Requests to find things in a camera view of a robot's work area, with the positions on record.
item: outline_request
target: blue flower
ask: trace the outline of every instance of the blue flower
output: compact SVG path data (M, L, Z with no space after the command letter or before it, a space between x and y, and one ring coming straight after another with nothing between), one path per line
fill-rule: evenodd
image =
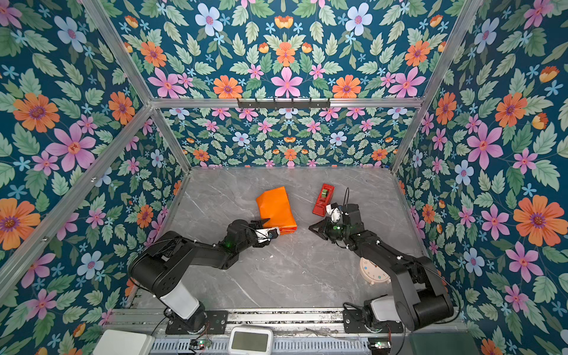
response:
M560 301L557 301L556 303L550 302L550 304L552 304L554 306L552 308L552 311L558 312L558 316L564 317L563 313L568 313L568 311L565 308L562 308L562 306L560 305Z
M526 187L521 187L521 189L524 191L523 196L529 195L530 197L532 197L532 194L536 192L536 189L532 188L531 183L528 183Z
M2 64L2 68L5 70L2 74L4 76L10 76L10 79L14 80L14 77L19 76L20 74L16 73L14 70L16 69L14 66L7 67L5 64Z
M553 80L552 86L546 87L544 89L544 91L548 91L548 94L546 94L546 97L548 97L552 94L558 95L558 89L564 87L564 84L556 85L557 83L558 83L557 80Z
M130 31L132 31L132 29L130 29L126 22L119 22L118 24L120 25L120 29L124 32L129 33Z
M268 23L268 22L266 22L266 28L265 28L265 30L267 30L267 31L270 32L270 33L276 31L276 29L274 28L274 23Z
M421 21L421 22L419 23L419 25L420 25L420 26L418 27L419 29L421 29L421 30L425 29L426 26L428 25L428 18L425 18L424 21Z
M43 15L43 17L51 17L51 14L49 13L49 9L46 9L45 7L43 7L42 4L39 5L39 10L38 12L40 14Z
M59 339L60 336L61 336L61 333L59 333L58 335L52 334L51 335L51 341L49 343L47 343L47 346L51 346L53 349L55 349L55 347L57 346L57 343L59 343L61 341L61 339Z
M65 269L65 267L61 266L61 263L57 264L57 266L52 267L51 271L53 271L53 276L61 275L61 271L63 271L63 269Z
M231 18L227 17L225 14L221 14L221 18L219 19L219 21L223 22L223 24L226 26L229 24L229 20Z
M24 169L30 168L29 163L31 163L31 160L24 160L24 157L20 157L20 161L14 161L14 166L19 166L19 170L22 172Z
M300 31L303 30L304 28L302 27L303 23L294 23L294 32L296 32L298 35L300 34Z
M12 190L12 192L8 194L8 197L16 196L16 200L19 200L22 195L28 194L24 191L25 188L25 185L20 185L20 187L16 187L16 185L10 185L10 190Z
M348 20L349 19L345 17L345 13L343 13L341 17L339 17L339 15L337 16L337 22L339 22L341 25L344 25Z
M529 72L527 73L527 75L530 77L530 79L532 79L533 76L538 75L538 67L540 66L540 64L537 64L535 66L530 66L529 67Z

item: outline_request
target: orange folded fabric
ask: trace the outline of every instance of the orange folded fabric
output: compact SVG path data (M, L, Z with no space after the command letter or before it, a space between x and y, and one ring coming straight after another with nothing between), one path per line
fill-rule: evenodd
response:
M256 199L256 203L260 218L270 218L264 228L278 227L280 234L291 234L298 229L284 186L264 192Z

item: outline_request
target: orange flower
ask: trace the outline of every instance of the orange flower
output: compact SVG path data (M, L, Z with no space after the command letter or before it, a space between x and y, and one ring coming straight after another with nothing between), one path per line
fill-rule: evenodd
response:
M429 204L425 204L424 208L422 208L422 217L424 217L424 221L428 224L434 221L434 217L436 216L436 212Z
M177 195L180 186L181 186L181 180L178 180L178 181L174 184L174 196Z
M523 94L515 93L514 96L508 94L503 98L503 102L499 102L497 105L497 114L495 115L495 120L499 122L501 127L513 127L517 124L517 120L523 118L526 110L524 109L528 102L527 99L522 98Z
M557 233L568 233L568 222L557 218L564 216L564 210L558 202L548 204L545 196L534 195L533 201L525 197L519 202L520 210L515 210L513 219L517 222L517 231L521 236L529 236L529 243L542 246L542 239L549 246L560 243Z
M268 53L268 43L264 42L258 46L258 51L261 53Z
M282 42L280 44L280 48L276 49L277 60L283 66L290 66L296 59L294 55L296 54L296 50L292 48L290 42Z
M334 85L332 89L335 93L333 97L336 99L355 99L357 94L361 92L360 83L361 81L358 78L354 79L353 75L346 75L344 79L337 79L337 85Z
M298 153L296 153L295 150L293 150L293 149L288 149L288 150L286 151L286 153L284 153L284 158L286 158L286 159L292 161L292 160L294 160L294 159L297 158L297 154L298 154Z
M226 75L221 75L221 79L215 79L213 91L219 95L220 99L240 99L243 88L237 85L237 79L229 79Z
M122 91L110 94L111 101L108 102L108 107L112 110L112 117L119 120L124 126L134 116L134 107L130 97L126 97Z
M18 205L15 198L0 199L0 243L4 250L20 246L20 239L26 240L34 231L33 225L40 223L39 213L32 213L35 206L23 201Z
M274 23L278 28L290 28L294 23L294 18L291 16L286 16L286 17L277 16L274 18Z
M148 41L142 42L142 49L140 50L146 61L151 63L153 66L161 67L166 66L166 55L164 54L164 50L160 48L158 45L154 45L154 42Z
M481 342L481 352L483 355L503 355L501 349L495 346L495 343L491 339L483 339Z
M195 156L195 158L199 161L208 161L209 160L209 153L204 152L202 149L200 150L194 150L193 151L193 155Z
M33 93L27 93L24 101L14 101L16 120L23 121L22 126L30 131L34 128L39 133L47 132L47 128L55 127L54 122L59 122L59 115L54 113L59 109L53 102L43 95L38 97Z
M446 93L443 98L438 101L436 109L436 121L440 124L447 124L454 117L454 110L457 107L455 101L456 96L453 93Z
M547 66L540 72L540 82L549 82L550 80L556 78L556 76L560 74L560 70L555 66Z
M384 158L387 157L387 150L386 149L377 149L376 151L373 152L373 154L371 155L373 160L383 160Z
M434 16L431 20L430 20L430 26L431 27L436 27L440 24L440 22L442 22L442 15L436 15Z
M311 51L313 51L314 49L312 48L312 45L308 42L304 42L304 44L302 44L302 52L304 53L310 53Z
M152 212L152 210L153 208L151 208L148 204L142 206L140 212L138 212L138 220L136 221L140 228L146 228L150 225L152 217L154 217L154 212Z
M78 338L81 335L83 335L83 332L85 331L85 327L86 327L86 323L81 323L77 326L77 328L75 328L75 330L73 331L73 337Z
M407 65L418 66L420 63L426 60L426 56L430 53L430 44L421 40L416 42L415 45L411 45L408 49L408 53L404 56Z
M546 113L541 112L533 118L532 125L537 130L543 130L548 126L548 117Z
M128 15L124 18L124 20L126 21L126 23L130 25L130 27L138 28L138 20L135 19L134 17Z

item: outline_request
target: aluminum frame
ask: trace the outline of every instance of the aluminum frame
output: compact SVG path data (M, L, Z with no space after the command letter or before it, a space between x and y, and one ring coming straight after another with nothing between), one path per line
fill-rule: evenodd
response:
M423 96L423 104L418 109L418 111L414 114L412 121L408 125L406 130L406 134L402 141L400 142L400 146L398 147L398 153L396 154L396 159L392 163L391 171L393 174L396 175L398 168L400 167L404 156L407 154L410 145L412 144L412 140L418 133L418 129L420 128L420 122L428 113L430 106L432 105L432 101L434 100L434 96L440 85L442 84L442 80L446 76L448 69L450 69L450 65L454 60L458 48L460 47L465 35L471 26L471 23L475 19L475 15L477 10L481 7L483 0L466 0L463 4L460 14L452 28L452 32L448 37L448 41L446 44L446 49L443 51L442 55L440 56L440 60L436 65L436 69L432 73L430 80L424 90Z

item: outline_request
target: pink flower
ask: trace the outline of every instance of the pink flower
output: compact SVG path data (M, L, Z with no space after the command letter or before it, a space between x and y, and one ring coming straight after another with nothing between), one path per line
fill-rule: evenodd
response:
M481 211L481 216L483 218L485 218L486 221L488 222L484 222L483 225L481 226L481 228L484 231L488 231L489 229L491 230L491 236L493 237L493 240L497 240L499 239L499 232L501 232L503 235L509 235L511 234L509 232L509 228L507 228L503 223L505 223L506 221L509 220L509 214L505 213L505 212L501 212L499 213L499 215L497 215L498 211L497 211L497 206L492 205L491 206L491 214L489 214L489 212L487 211Z
M438 149L440 152L444 149L444 143L448 141L448 137L444 137L446 135L446 129L443 128L441 131L439 128L436 128L436 135L432 137L432 142L434 143L434 150Z
M132 137L132 139L130 140L130 142L128 142L128 144L126 145L126 151L129 152L130 149L133 149L135 151L138 150L138 146L136 145L136 143L138 143L138 141L140 140L140 138L134 136Z
M319 113L320 117L325 117L325 121L329 122L332 118L338 118L339 115L337 114L341 108L339 107L330 107L325 111Z
M410 71L408 72L408 76L404 75L403 73L397 73L396 82L398 83L398 85L393 85L389 89L389 93L391 94L398 93L396 95L396 97L398 98L406 97L407 93L408 96L410 97L418 95L418 89L415 88L414 86L422 84L426 80L426 77L417 78L416 77L417 74L418 74L417 66L410 69Z
M211 122L211 120L207 120L205 122L205 127L207 128L208 131L211 131L213 133L215 133L219 129L219 126L217 126L217 122L215 121Z
M470 210L465 206L462 206L462 212L458 215L461 218L460 224L465 224L467 228L471 227L471 222L475 222L475 218L472 216L473 208Z
M318 64L318 66L312 65L312 71L310 72L310 75L314 76L314 80L316 80L317 78L323 78L323 73L325 73L325 69L321 67L321 64Z
M65 157L61 160L61 167L64 172L73 170L75 160L77 160L77 164L83 169L87 169L91 166L93 161L95 161L95 156L87 151L88 148L95 146L95 138L85 137L81 139L81 128L78 124L74 123L69 127L71 137L69 137L64 130L59 128L55 128L53 132L57 139L63 144L50 143L45 151L56 156L65 154Z
M432 170L434 170L436 174L440 174L440 171L442 171L442 162L443 160L440 160L438 157L432 161Z
M286 98L292 96L300 96L300 90L296 86L300 85L303 81L300 77L292 78L292 70L287 66L282 69L282 78L274 77L270 81L276 86L280 86L274 92L274 96L280 97L286 94Z
M420 237L422 239L426 239L426 234L424 234L424 226L426 225L426 222L422 219L420 219L420 217L418 216L418 213L416 213L416 209L415 209L415 213L410 212L412 217L414 218L414 225L416 226L416 229L418 229L418 234L420 234Z
M468 129L468 133L471 134L472 132L477 133L477 126L481 124L481 120L479 119L479 115L475 114L475 116L469 116L469 123L465 125L465 128Z
M381 78L381 86L390 87L391 84L394 84L396 81L396 75L387 72L387 74Z
M503 129L501 127L493 128L489 135L487 135L487 125L481 123L479 125L479 131L477 132L479 138L470 136L467 138L467 144L475 148L467 156L468 161L476 161L479 158L479 166L481 169L487 169L489 165L489 155L493 158L497 158L503 155L503 150L497 144L491 144L501 137L501 132Z
M57 291L55 290L47 294L46 289L41 289L41 291L37 294L37 299L31 299L26 303L29 310L26 319L30 320L36 315L37 318L44 319L47 314L47 310L50 310L57 305L57 301L52 300L56 295Z
M323 8L325 5L325 0L310 0L312 4L318 3L319 7Z
M72 223L75 222L77 218L79 218L79 213L73 212L69 217L69 219L67 220L67 222L65 222L65 225L61 227L60 230L57 231L57 239L63 240L67 235L67 232L71 233L77 232L77 225L75 223Z
M422 133L426 133L426 135L430 134L430 130L434 128L434 124L432 123L432 121L434 120L434 114L427 114L424 118L422 118L422 121L420 122L420 124L422 124Z
M365 116L365 111L363 107L349 107L347 116L352 116L353 119L357 119L359 116Z
M529 300L529 296L524 293L519 294L517 284L514 284L512 289L509 286L505 286L505 291L508 293L508 295L505 296L505 300L513 304L515 312L519 313L519 310L523 310L524 312L529 311L529 307L525 304L525 302Z
M77 121L77 124L81 127L83 127L81 129L82 133L89 133L90 135L92 135L94 133L93 130L99 128L99 126L97 126L96 124L93 123L93 117L92 116L85 116L85 115L81 115L81 120Z
M515 154L514 157L517 159L517 162L513 164L513 168L521 169L521 173L524 175L527 172L527 168L530 170L536 169L536 164L533 160L536 159L538 156L537 153L529 154L529 148L523 149L523 155Z
M21 28L22 25L16 17L21 17L22 13L20 10L14 7L8 7L10 5L9 0L0 0L0 24L2 26L8 26L9 22L14 26Z
M213 117L217 117L219 116L219 119L221 121L225 121L225 117L231 117L231 114L229 113L229 108L228 107L221 107L221 108L212 108L213 110Z
M258 131L266 134L267 132L272 132L272 125L266 121L262 121L262 123L258 124Z
M434 255L438 254L438 246L436 245L435 241L433 240L430 241L430 246L428 247L428 249L432 251L432 254Z
M258 117L258 112L255 112L253 108L237 108L240 119L247 119L248 122L252 121L253 117Z
M146 122L144 122L144 126L142 127L142 133L144 134L144 136L147 136L148 133L152 133L154 131L154 129L152 128L152 124L154 123L154 121L152 121L152 119L147 119Z
M316 123L314 120L312 120L312 122L306 124L306 126L308 127L308 132L315 133L315 132L321 130L320 123L319 122Z
M43 173L47 176L51 175L51 170L59 170L59 166L55 164L57 157L50 157L46 151L41 153L41 157L33 156L32 160L37 163L34 170L37 172L43 170Z
M183 87L185 87L186 89L188 87L193 87L193 78L192 77L188 77L186 73L184 74L177 74L178 76L178 84L183 84Z
M260 70L260 65L255 66L254 64L251 64L248 72L251 79L257 78L258 80L260 80L260 76L264 75L264 72Z
M140 171L140 162L136 161L135 158L126 159L126 164L128 164L126 170L129 171L132 175Z
M245 9L247 8L248 3L254 4L256 3L256 0L241 0L241 6Z
M550 3L550 0L534 0L534 9L527 10L524 15L525 19L529 19L525 23L525 30L532 24L534 24L535 27L540 26L544 15L548 15L552 10L554 10L554 5Z
M361 121L361 125L359 126L359 128L362 129L363 132L370 131L372 127L373 127L373 122L371 122L371 119L368 119L367 121L365 120Z
M516 253L512 249L505 251L509 258L515 260L509 264L510 271L515 273L521 270L521 276L525 282L531 280L531 273L536 276L544 275L541 268L532 263L532 261L537 261L538 259L538 252L536 250L529 250L525 254L525 247L519 241L515 244L515 250L517 251Z
M34 282L35 275L38 277L48 277L49 267L43 265L49 264L54 258L55 254L49 253L37 259L22 278L22 287L25 289L28 288Z
M179 85L178 77L176 74L169 74L166 78L166 74L161 69L154 68L154 74L157 78L149 77L148 81L155 86L159 86L158 89L158 96L159 97L166 97L170 96L171 98L177 99L179 96L178 94L185 94L187 91Z
M97 208L96 211L90 210L89 216L90 217L87 218L85 222L90 223L91 228L95 229L97 225L103 225L103 218L105 218L106 213L103 213L100 208Z

